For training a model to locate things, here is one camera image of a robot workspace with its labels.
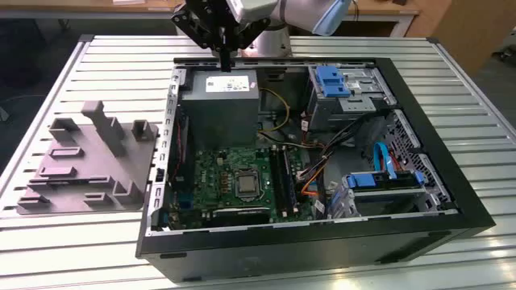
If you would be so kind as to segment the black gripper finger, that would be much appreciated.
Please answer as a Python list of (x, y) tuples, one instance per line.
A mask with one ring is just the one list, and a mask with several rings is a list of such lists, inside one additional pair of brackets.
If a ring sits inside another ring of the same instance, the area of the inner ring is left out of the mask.
[(172, 22), (180, 31), (193, 40), (198, 47), (209, 49), (212, 55), (217, 56), (220, 70), (226, 71), (226, 49), (222, 44), (221, 30), (212, 21), (204, 22), (202, 19), (194, 19), (193, 13), (186, 8), (180, 8), (172, 15)]
[(233, 66), (233, 55), (238, 49), (245, 49), (260, 33), (270, 24), (270, 19), (264, 18), (246, 24), (238, 24), (234, 20), (225, 26), (225, 71)]

